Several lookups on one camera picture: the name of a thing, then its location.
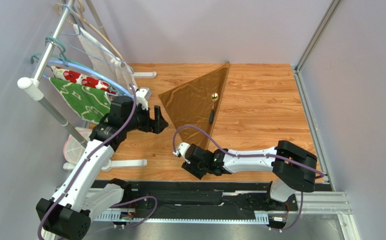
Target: white end cap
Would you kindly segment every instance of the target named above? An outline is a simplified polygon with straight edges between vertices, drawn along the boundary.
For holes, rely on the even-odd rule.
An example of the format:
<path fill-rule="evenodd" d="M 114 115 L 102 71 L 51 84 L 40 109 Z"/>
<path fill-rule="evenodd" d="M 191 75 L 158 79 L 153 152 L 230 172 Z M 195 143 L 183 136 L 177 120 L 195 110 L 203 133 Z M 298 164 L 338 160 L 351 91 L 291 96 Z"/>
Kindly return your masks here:
<path fill-rule="evenodd" d="M 44 97 L 43 92 L 37 88 L 38 85 L 38 81 L 34 81 L 29 77 L 22 77 L 18 80 L 18 87 L 24 90 L 35 101 L 40 101 Z"/>

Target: brown plastic sheet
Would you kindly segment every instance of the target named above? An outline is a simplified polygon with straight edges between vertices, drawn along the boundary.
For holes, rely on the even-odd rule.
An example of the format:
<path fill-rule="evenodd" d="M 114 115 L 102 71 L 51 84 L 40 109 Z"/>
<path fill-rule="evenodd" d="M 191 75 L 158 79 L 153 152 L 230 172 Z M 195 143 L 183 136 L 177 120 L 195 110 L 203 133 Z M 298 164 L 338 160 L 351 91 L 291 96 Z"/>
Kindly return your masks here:
<path fill-rule="evenodd" d="M 190 124 L 212 135 L 213 127 L 217 122 L 219 105 L 222 100 L 229 68 L 230 65 L 227 62 L 215 71 L 159 95 L 176 129 Z M 213 123 L 209 123 L 209 116 L 212 110 L 212 93 L 218 93 L 219 99 L 215 103 Z M 207 149 L 209 145 L 209 139 L 192 128 L 181 130 L 180 137 L 183 142 L 196 144 L 203 149 Z"/>

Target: blue hanger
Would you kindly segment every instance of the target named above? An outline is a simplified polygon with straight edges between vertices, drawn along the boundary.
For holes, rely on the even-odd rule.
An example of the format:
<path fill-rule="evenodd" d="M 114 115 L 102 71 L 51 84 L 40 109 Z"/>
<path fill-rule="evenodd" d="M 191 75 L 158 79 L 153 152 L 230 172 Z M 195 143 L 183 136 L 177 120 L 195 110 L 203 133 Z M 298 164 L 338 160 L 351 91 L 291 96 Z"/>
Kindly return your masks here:
<path fill-rule="evenodd" d="M 59 59 L 60 61 L 63 61 L 63 62 L 68 62 L 68 63 L 72 63 L 72 64 L 77 64 L 77 65 L 80 65 L 80 66 L 83 66 L 85 68 L 89 68 L 88 66 L 85 66 L 83 64 L 81 64 L 80 62 L 77 62 L 77 61 L 74 61 L 74 60 L 71 60 L 69 59 L 68 57 L 65 56 L 65 52 L 66 52 L 66 48 L 64 47 L 64 45 L 56 38 L 53 38 L 51 36 L 47 36 L 45 38 L 45 42 L 48 43 L 50 42 L 51 44 L 54 44 L 59 50 L 60 50 L 60 54 L 59 55 L 56 55 L 56 54 L 52 54 L 51 57 L 53 58 L 56 58 L 56 59 Z M 41 56 L 42 53 L 41 52 L 37 52 L 35 54 L 33 54 L 30 58 L 30 62 L 31 64 L 33 64 L 36 61 L 38 61 L 40 59 L 39 56 Z"/>
<path fill-rule="evenodd" d="M 100 79 L 104 80 L 105 82 L 107 82 L 108 84 L 110 84 L 112 87 L 114 87 L 120 96 L 127 95 L 130 98 L 133 98 L 132 94 L 128 90 L 126 90 L 124 87 L 120 86 L 117 82 L 109 79 L 108 77 L 106 77 L 106 76 L 104 76 L 104 75 L 102 75 L 102 74 L 100 74 L 100 73 L 98 73 L 90 68 L 80 66 L 80 65 L 77 65 L 77 64 L 74 64 L 71 62 L 64 62 L 64 61 L 57 61 L 57 60 L 49 60 L 48 63 L 65 65 L 65 66 L 76 68 L 76 69 L 85 71 L 89 74 L 95 75 L 95 76 L 99 77 Z"/>
<path fill-rule="evenodd" d="M 77 47 L 71 45 L 70 43 L 68 43 L 68 42 L 63 41 L 63 40 L 60 39 L 61 42 L 63 42 L 65 45 L 71 46 L 72 48 L 74 48 L 74 49 L 76 49 L 76 50 L 78 50 L 78 51 L 80 51 L 80 52 L 82 52 L 82 53 L 84 53 L 84 54 L 86 54 L 86 55 L 88 55 L 88 56 L 90 56 L 90 57 L 92 57 L 92 58 L 95 58 L 96 60 L 99 60 L 99 61 L 101 61 L 101 62 L 103 62 L 103 63 L 108 64 L 108 65 L 111 65 L 111 66 L 113 66 L 113 67 L 115 67 L 115 68 L 118 68 L 118 69 L 120 69 L 120 70 L 122 70 L 122 71 L 125 71 L 125 72 L 127 72 L 127 73 L 129 73 L 129 74 L 134 74 L 135 71 L 134 71 L 134 69 L 133 69 L 129 64 L 127 64 L 125 61 L 119 59 L 119 58 L 116 57 L 113 53 L 111 53 L 108 49 L 106 49 L 106 48 L 100 46 L 99 44 L 97 44 L 97 43 L 95 43 L 95 42 L 93 42 L 91 39 L 89 39 L 87 36 L 85 36 L 85 35 L 83 34 L 82 28 L 79 26 L 80 21 L 79 21 L 79 19 L 77 18 L 76 12 L 75 12 L 71 7 L 69 7 L 69 6 L 66 5 L 66 4 L 63 4 L 62 7 L 63 7 L 63 8 L 68 8 L 68 9 L 73 13 L 73 16 L 74 16 L 75 21 L 76 21 L 77 28 L 78 28 L 78 30 L 79 30 L 79 33 L 78 33 L 78 34 L 77 34 L 77 33 L 62 33 L 61 35 L 66 35 L 66 36 L 79 36 L 79 35 L 82 35 L 82 36 L 83 36 L 84 38 L 86 38 L 88 41 L 90 41 L 91 43 L 93 43 L 94 45 L 96 45 L 98 48 L 100 48 L 101 50 L 105 51 L 105 52 L 108 53 L 110 56 L 112 56 L 117 62 L 126 65 L 126 67 L 127 67 L 130 71 L 127 71 L 127 70 L 124 69 L 124 68 L 121 68 L 121 67 L 119 67 L 119 66 L 117 66 L 117 65 L 114 65 L 114 64 L 112 64 L 112 63 L 110 63 L 110 62 L 107 62 L 107 61 L 105 61 L 105 60 L 103 60 L 103 59 L 100 59 L 100 58 L 98 58 L 98 57 L 96 57 L 96 56 L 94 56 L 94 55 L 91 55 L 91 54 L 89 54 L 89 53 L 87 53 L 87 52 L 85 52 L 85 51 L 83 51 L 83 50 L 81 50 L 81 49 L 79 49 L 79 48 L 77 48 Z"/>

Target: clothes hanger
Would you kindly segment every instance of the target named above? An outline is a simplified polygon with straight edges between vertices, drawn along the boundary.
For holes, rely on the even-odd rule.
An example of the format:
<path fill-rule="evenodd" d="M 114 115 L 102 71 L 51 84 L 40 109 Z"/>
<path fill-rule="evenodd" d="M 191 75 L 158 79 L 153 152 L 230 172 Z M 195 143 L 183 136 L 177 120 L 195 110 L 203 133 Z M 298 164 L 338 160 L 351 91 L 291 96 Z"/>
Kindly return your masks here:
<path fill-rule="evenodd" d="M 51 57 L 59 59 L 60 61 L 63 61 L 63 62 L 73 63 L 73 64 L 83 66 L 85 68 L 89 68 L 88 66 L 83 65 L 78 61 L 74 61 L 74 60 L 71 60 L 68 57 L 66 57 L 64 54 L 66 52 L 66 48 L 58 39 L 53 38 L 51 36 L 47 36 L 45 38 L 45 43 L 51 43 L 51 44 L 55 45 L 60 50 L 59 55 L 52 54 Z M 30 63 L 33 64 L 35 62 L 35 60 L 38 61 L 41 55 L 42 55 L 41 52 L 37 52 L 37 53 L 33 54 L 30 58 Z"/>
<path fill-rule="evenodd" d="M 56 6 L 57 6 L 57 10 L 58 10 L 59 13 L 61 12 L 60 7 L 61 7 L 61 9 L 62 9 L 62 8 L 68 8 L 68 9 L 71 11 L 71 13 L 74 15 L 74 18 L 75 18 L 75 20 L 76 20 L 76 22 L 77 22 L 76 26 L 77 26 L 78 32 L 79 32 L 79 34 L 77 34 L 77 33 L 62 33 L 61 35 L 67 35 L 67 36 L 79 36 L 79 35 L 82 35 L 82 36 L 83 36 L 84 38 L 86 38 L 88 41 L 90 41 L 91 43 L 93 43 L 94 45 L 96 45 L 98 48 L 100 48 L 101 50 L 105 51 L 105 52 L 108 53 L 110 56 L 112 56 L 113 59 L 114 59 L 116 62 L 119 62 L 119 63 L 120 63 L 120 66 L 114 65 L 114 64 L 112 64 L 112 63 L 110 63 L 110 62 L 107 62 L 107 61 L 105 61 L 105 60 L 102 60 L 102 59 L 100 59 L 100 58 L 98 58 L 98 57 L 96 57 L 96 56 L 93 56 L 93 55 L 91 55 L 91 54 L 88 54 L 87 52 L 85 52 L 85 51 L 83 51 L 83 50 L 81 50 L 81 49 L 79 49 L 79 48 L 77 48 L 77 47 L 75 47 L 75 46 L 69 44 L 68 42 L 65 42 L 65 41 L 60 40 L 61 42 L 65 42 L 66 45 L 69 45 L 69 46 L 71 46 L 72 48 L 74 48 L 74 49 L 76 49 L 76 50 L 78 50 L 78 51 L 80 51 L 80 52 L 82 52 L 82 53 L 84 53 L 84 54 L 86 54 L 86 55 L 88 55 L 88 56 L 90 56 L 90 57 L 92 57 L 92 58 L 95 58 L 95 59 L 97 59 L 97 60 L 99 60 L 99 61 L 102 61 L 102 62 L 104 62 L 104 63 L 106 63 L 106 64 L 108 64 L 108 65 L 111 65 L 111 66 L 113 66 L 113 67 L 115 67 L 115 68 L 118 68 L 118 69 L 120 69 L 120 70 L 122 70 L 122 71 L 125 71 L 125 72 L 130 73 L 130 74 L 133 74 L 133 73 L 135 72 L 134 69 L 133 69 L 131 66 L 129 66 L 125 61 L 122 60 L 123 58 L 120 58 L 121 55 L 120 55 L 119 52 L 117 52 L 117 55 L 118 55 L 118 56 L 115 56 L 115 55 L 114 55 L 112 52 L 110 52 L 108 49 L 106 49 L 105 47 L 103 48 L 100 44 L 97 44 L 97 43 L 91 41 L 87 36 L 85 36 L 85 35 L 83 34 L 82 28 L 81 28 L 81 27 L 79 26 L 79 24 L 78 24 L 78 23 L 80 22 L 81 16 L 80 16 L 79 14 L 77 14 L 71 7 L 69 7 L 69 6 L 66 5 L 66 4 L 61 4 L 61 3 L 57 3 Z M 87 22 L 85 19 L 82 19 L 82 22 L 83 22 L 84 24 L 86 24 L 87 26 L 89 26 L 93 31 L 95 31 L 101 38 L 103 38 L 103 39 L 105 40 L 105 42 L 108 43 L 108 44 L 111 46 L 111 48 L 112 48 L 113 50 L 116 50 L 116 48 L 110 43 L 110 41 L 108 41 L 108 39 L 107 39 L 106 37 L 104 37 L 104 36 L 102 35 L 102 33 L 99 32 L 93 25 L 91 25 L 91 24 L 90 24 L 89 22 Z"/>
<path fill-rule="evenodd" d="M 108 84 L 110 84 L 112 87 L 114 87 L 114 89 L 117 91 L 117 93 L 120 95 L 120 96 L 123 96 L 123 95 L 127 95 L 131 98 L 133 98 L 132 94 L 126 90 L 124 87 L 120 86 L 117 82 L 109 79 L 108 77 L 100 74 L 99 72 L 96 72 L 88 67 L 84 67 L 84 66 L 81 66 L 81 65 L 77 65 L 75 63 L 71 63 L 71 62 L 65 62 L 65 61 L 60 61 L 60 60 L 49 60 L 48 63 L 50 64 L 60 64 L 60 65 L 64 65 L 64 66 L 67 66 L 67 67 L 72 67 L 72 68 L 75 68 L 75 69 L 79 69 L 79 70 L 82 70 L 84 72 L 87 72 L 89 74 L 92 74 L 92 75 L 95 75 L 97 76 L 98 78 L 102 79 L 103 81 L 107 82 Z"/>
<path fill-rule="evenodd" d="M 77 0 L 77 2 L 79 3 L 79 6 L 77 7 L 77 10 L 79 12 L 72 12 L 72 14 L 76 15 L 77 18 L 83 23 L 85 24 L 86 26 L 88 26 L 92 31 L 94 31 L 98 36 L 100 36 L 100 38 L 102 40 L 105 41 L 105 43 L 108 45 L 108 47 L 110 48 L 110 51 L 115 54 L 118 58 L 120 58 L 121 60 L 123 60 L 123 57 L 122 55 L 119 53 L 119 51 L 117 51 L 117 49 L 113 46 L 113 44 L 110 42 L 110 40 L 104 36 L 102 34 L 102 32 L 100 32 L 95 26 L 93 26 L 90 22 L 88 22 L 86 20 L 86 18 L 83 16 L 83 12 L 85 12 L 85 7 L 83 5 L 83 2 L 82 0 Z M 56 3 L 55 4 L 55 7 L 57 9 L 57 12 L 59 15 L 62 14 L 62 7 L 63 7 L 63 4 L 62 3 Z M 71 25 L 74 25 L 74 23 L 70 20 L 67 20 L 67 22 Z"/>

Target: hanging towel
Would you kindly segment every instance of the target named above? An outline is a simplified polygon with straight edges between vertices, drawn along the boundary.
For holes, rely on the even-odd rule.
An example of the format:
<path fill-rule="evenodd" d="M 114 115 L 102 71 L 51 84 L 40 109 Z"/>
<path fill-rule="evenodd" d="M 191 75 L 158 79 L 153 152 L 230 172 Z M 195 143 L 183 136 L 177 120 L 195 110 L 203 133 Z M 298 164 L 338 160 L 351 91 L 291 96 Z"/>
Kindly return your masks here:
<path fill-rule="evenodd" d="M 110 112 L 105 91 L 53 77 L 50 81 L 81 119 L 98 124 Z"/>
<path fill-rule="evenodd" d="M 76 34 L 79 34 L 79 27 L 74 24 L 73 25 L 74 31 Z M 100 61 L 94 57 L 89 56 L 89 59 L 92 62 L 92 66 L 95 71 L 101 73 L 102 75 L 112 79 L 116 80 L 120 86 L 127 89 L 129 92 L 132 93 L 131 88 L 129 87 L 129 84 L 132 84 L 133 86 L 137 86 L 137 83 L 135 82 L 135 78 L 133 74 L 129 73 L 129 69 L 126 66 L 121 67 L 121 63 L 118 62 L 120 59 L 114 58 L 112 55 L 110 55 L 110 51 L 102 45 L 98 40 L 96 40 L 92 35 L 90 35 L 87 31 L 85 31 L 83 28 L 81 28 L 82 34 L 78 35 L 77 37 L 80 40 L 80 43 L 83 46 L 83 49 L 88 54 L 95 56 L 96 58 L 99 58 L 101 60 L 105 60 L 108 63 L 111 63 L 113 65 L 116 65 L 120 68 L 123 68 L 123 71 L 117 67 L 111 66 L 109 64 L 106 64 L 103 61 Z"/>
<path fill-rule="evenodd" d="M 58 79 L 65 79 L 74 84 L 80 84 L 87 87 L 101 89 L 111 94 L 116 94 L 115 91 L 110 90 L 110 85 L 102 80 L 95 79 L 93 77 L 81 74 L 76 71 L 65 69 L 59 66 L 51 66 L 54 77 Z"/>

